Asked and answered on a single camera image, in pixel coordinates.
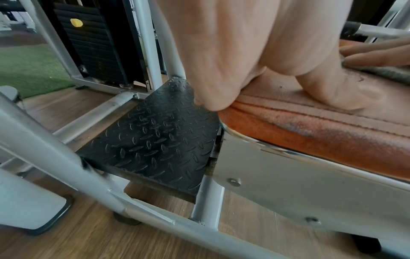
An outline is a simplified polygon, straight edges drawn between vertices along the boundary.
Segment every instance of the wooden floor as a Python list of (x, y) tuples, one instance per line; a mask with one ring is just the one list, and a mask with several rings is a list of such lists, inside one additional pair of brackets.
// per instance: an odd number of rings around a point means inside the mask
[[(24, 101), (27, 112), (48, 130), (55, 131), (112, 96), (91, 90), (66, 89)], [(138, 104), (130, 101), (76, 138), (76, 150)], [(188, 241), (141, 224), (116, 222), (110, 210), (92, 198), (33, 170), (28, 180), (59, 195), (73, 194), (72, 210), (51, 231), (25, 236), (23, 231), (0, 226), (0, 259), (222, 259)], [(133, 198), (188, 217), (192, 204), (130, 184)], [(364, 259), (349, 235), (302, 227), (240, 196), (225, 192), (219, 230), (260, 245), (291, 259)]]

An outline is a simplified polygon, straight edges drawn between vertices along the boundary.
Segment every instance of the finger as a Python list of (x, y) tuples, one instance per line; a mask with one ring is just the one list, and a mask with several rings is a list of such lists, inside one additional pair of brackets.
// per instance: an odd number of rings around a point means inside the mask
[(371, 44), (355, 44), (350, 46), (342, 46), (339, 48), (339, 52), (347, 57), (359, 53), (367, 53), (375, 50), (391, 49), (410, 45), (410, 38), (394, 39), (382, 42), (376, 42)]
[(316, 100), (344, 110), (365, 108), (382, 98), (376, 89), (364, 88), (345, 76), (337, 46), (318, 67), (296, 79)]
[(410, 65), (410, 45), (354, 54), (346, 57), (344, 64), (349, 67), (399, 67)]

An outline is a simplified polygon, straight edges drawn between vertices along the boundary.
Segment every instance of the rubber foot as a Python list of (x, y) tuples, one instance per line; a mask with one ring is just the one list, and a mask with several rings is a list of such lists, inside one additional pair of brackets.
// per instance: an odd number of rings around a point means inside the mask
[(74, 203), (74, 197), (71, 195), (64, 195), (62, 197), (65, 198), (66, 202), (65, 202), (65, 205), (61, 208), (61, 210), (52, 219), (50, 219), (50, 221), (44, 224), (42, 227), (39, 227), (37, 229), (26, 230), (26, 234), (28, 236), (39, 236), (49, 231), (50, 229), (52, 229), (55, 225), (57, 225), (60, 222), (60, 220), (64, 217), (64, 215), (67, 214), (67, 212), (71, 209)]
[(381, 244), (378, 239), (358, 235), (352, 235), (352, 237), (360, 252), (366, 254), (381, 252)]
[(138, 221), (136, 219), (124, 217), (123, 215), (118, 214), (116, 212), (114, 212), (113, 214), (114, 214), (115, 220), (120, 223), (124, 223), (130, 226), (136, 226), (136, 225), (141, 224), (141, 221)]

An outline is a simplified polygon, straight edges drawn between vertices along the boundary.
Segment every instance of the green turf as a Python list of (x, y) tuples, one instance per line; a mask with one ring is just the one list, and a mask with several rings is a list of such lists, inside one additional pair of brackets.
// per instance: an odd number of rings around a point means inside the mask
[(27, 98), (73, 86), (48, 45), (0, 48), (0, 86), (10, 85)]

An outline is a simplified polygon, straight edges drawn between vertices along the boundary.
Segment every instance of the orange seat cushion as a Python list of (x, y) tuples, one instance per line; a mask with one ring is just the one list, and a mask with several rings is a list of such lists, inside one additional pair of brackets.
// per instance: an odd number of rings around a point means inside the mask
[(410, 180), (410, 87), (345, 70), (359, 84), (384, 92), (377, 104), (344, 111), (306, 94), (294, 77), (270, 70), (219, 112), (246, 136), (343, 165)]

